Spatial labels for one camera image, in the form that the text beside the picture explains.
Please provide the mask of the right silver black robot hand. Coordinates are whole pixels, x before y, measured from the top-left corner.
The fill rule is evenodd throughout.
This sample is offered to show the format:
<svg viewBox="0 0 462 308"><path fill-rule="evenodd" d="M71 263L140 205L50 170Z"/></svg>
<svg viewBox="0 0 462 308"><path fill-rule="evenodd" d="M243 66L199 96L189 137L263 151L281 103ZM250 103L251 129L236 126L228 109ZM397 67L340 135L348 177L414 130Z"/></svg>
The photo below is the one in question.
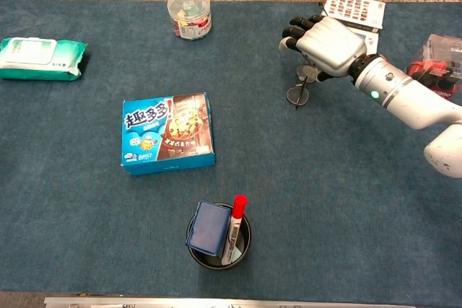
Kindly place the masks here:
<svg viewBox="0 0 462 308"><path fill-rule="evenodd" d="M282 31L279 50L294 50L316 67L323 82L349 75L350 66L366 56L365 41L337 19L313 15L295 17Z"/></svg>

